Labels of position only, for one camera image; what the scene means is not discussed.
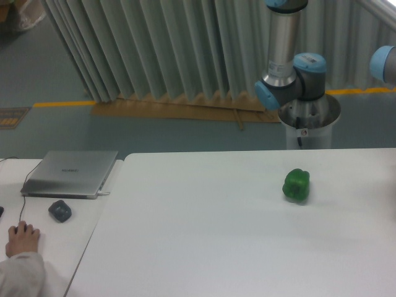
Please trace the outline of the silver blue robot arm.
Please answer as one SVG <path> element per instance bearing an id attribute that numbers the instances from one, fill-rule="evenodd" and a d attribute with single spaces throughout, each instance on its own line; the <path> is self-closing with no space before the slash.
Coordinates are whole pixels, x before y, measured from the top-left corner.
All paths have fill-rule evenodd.
<path id="1" fill-rule="evenodd" d="M 267 67 L 258 99 L 277 110 L 314 100 L 326 85 L 366 88 L 373 79 L 395 85 L 394 1 L 267 1 Z"/>

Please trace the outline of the person's bare hand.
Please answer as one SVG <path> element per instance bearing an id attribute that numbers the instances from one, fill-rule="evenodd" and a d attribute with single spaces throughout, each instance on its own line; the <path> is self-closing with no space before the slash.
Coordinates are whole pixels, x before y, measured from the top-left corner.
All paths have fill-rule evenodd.
<path id="1" fill-rule="evenodd" d="M 6 244 L 6 256 L 11 258 L 25 252 L 38 252 L 40 230 L 26 221 L 20 221 L 17 226 L 8 230 L 9 240 Z"/>

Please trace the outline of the white sleeved forearm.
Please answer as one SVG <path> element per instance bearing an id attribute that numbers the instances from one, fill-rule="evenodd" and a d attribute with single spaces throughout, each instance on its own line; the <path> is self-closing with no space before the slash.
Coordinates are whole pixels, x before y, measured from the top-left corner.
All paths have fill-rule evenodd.
<path id="1" fill-rule="evenodd" d="M 1 262 L 1 296 L 39 296 L 45 266 L 37 252 L 23 252 Z"/>

